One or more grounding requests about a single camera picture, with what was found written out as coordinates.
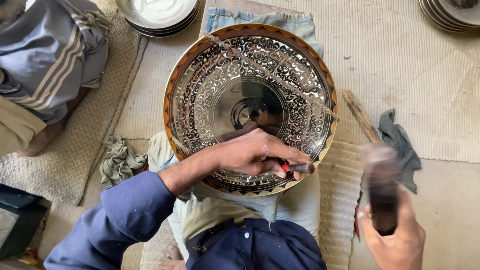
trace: wooden stick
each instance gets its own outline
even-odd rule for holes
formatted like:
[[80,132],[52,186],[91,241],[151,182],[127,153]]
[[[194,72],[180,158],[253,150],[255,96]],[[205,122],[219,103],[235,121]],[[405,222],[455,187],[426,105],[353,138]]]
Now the wooden stick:
[[353,95],[352,91],[348,90],[343,93],[342,96],[370,142],[381,143],[382,139],[378,135],[377,129],[373,126],[368,114],[365,112],[357,98]]

